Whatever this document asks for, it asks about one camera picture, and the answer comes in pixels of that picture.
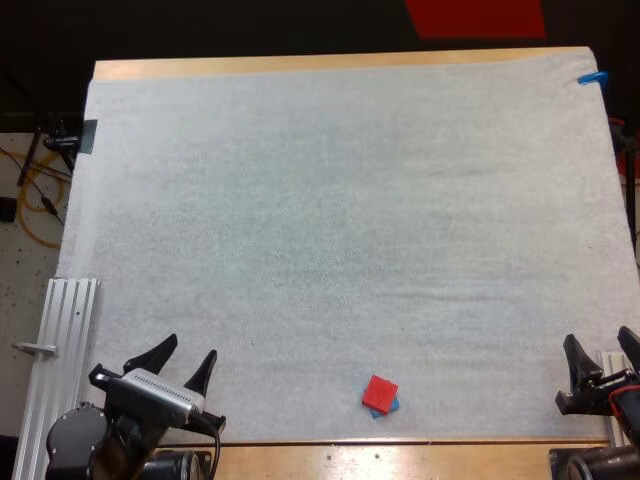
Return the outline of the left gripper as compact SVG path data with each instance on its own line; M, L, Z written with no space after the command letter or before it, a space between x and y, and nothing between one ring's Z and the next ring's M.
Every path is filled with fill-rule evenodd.
M127 360L123 372L143 369L158 375L177 345L177 335L171 334L147 352ZM213 349L184 387L205 398L216 361L217 351ZM194 395L184 393L110 388L105 398L105 410L128 441L138 443L148 452L160 444L170 429L203 435L218 444L226 427L224 415L206 411Z

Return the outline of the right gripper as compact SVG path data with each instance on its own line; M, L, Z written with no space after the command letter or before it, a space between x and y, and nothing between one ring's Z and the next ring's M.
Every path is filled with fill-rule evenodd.
M627 326L621 326L617 339L634 371L640 370L640 338ZM605 376L602 368L584 351L573 334L563 342L569 376L568 393L558 391L555 403L562 415L613 415L609 395L622 387L639 385L639 376L624 369Z

